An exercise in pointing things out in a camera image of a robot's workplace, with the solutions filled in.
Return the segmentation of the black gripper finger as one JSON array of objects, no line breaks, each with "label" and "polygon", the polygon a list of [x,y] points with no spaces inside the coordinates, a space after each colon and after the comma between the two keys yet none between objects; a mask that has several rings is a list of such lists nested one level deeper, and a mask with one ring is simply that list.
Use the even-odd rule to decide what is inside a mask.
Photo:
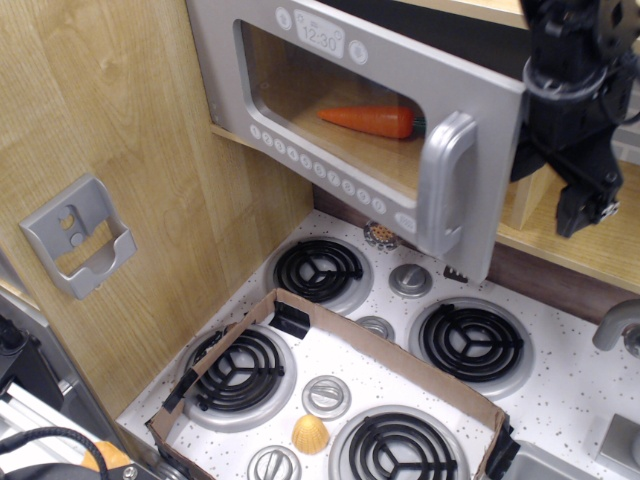
[{"label": "black gripper finger", "polygon": [[547,163],[546,151],[530,135],[522,134],[516,148],[510,182],[518,182],[540,170]]},{"label": "black gripper finger", "polygon": [[560,193],[556,210],[556,233],[570,238],[576,232],[597,225],[619,210],[618,199],[605,191],[581,185],[567,185]]}]

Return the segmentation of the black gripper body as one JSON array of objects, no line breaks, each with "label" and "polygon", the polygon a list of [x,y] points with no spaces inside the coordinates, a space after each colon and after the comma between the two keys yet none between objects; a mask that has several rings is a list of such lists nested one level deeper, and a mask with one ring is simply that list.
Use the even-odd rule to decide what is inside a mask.
[{"label": "black gripper body", "polygon": [[535,138],[547,163],[567,185],[581,185],[617,198],[623,176],[614,157],[615,131],[627,116],[633,87],[633,59],[609,62],[577,57],[541,62],[523,69],[528,90],[522,134]]}]

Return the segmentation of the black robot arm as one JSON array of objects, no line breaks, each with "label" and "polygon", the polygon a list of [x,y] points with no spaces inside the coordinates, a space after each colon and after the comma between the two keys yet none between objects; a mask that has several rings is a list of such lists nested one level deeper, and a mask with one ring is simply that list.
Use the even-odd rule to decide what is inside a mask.
[{"label": "black robot arm", "polygon": [[624,180],[611,141],[638,122],[629,114],[639,80],[634,1],[524,1],[531,53],[523,68],[525,118],[512,181],[544,165],[564,180],[556,232],[569,238],[614,214]]}]

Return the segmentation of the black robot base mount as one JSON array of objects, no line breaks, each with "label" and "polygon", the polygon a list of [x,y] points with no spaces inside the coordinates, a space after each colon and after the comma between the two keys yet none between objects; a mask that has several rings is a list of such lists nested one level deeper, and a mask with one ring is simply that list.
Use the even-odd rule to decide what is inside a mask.
[{"label": "black robot base mount", "polygon": [[12,384],[17,384],[57,411],[64,404],[64,396],[40,350],[39,340],[2,316],[1,391]]}]

